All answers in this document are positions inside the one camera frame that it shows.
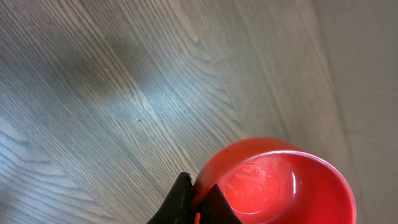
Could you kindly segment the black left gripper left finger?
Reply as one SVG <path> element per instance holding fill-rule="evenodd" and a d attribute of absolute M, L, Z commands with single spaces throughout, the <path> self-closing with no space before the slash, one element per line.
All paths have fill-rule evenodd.
<path fill-rule="evenodd" d="M 164 202 L 147 224 L 192 224 L 195 214 L 191 209 L 192 178 L 181 172 Z"/>

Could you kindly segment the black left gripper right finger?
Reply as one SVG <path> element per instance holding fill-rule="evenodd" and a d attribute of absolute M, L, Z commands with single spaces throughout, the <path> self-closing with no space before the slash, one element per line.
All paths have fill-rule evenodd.
<path fill-rule="evenodd" d="M 199 206 L 199 224 L 242 224 L 215 184 Z"/>

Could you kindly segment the red measuring scoop blue handle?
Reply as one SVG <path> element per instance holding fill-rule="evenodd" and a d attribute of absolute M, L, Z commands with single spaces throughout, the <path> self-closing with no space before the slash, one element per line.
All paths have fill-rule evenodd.
<path fill-rule="evenodd" d="M 344 223 L 358 219 L 353 192 L 329 162 L 272 138 L 251 138 L 216 153 L 193 185 L 192 208 L 218 186 L 242 223 Z"/>

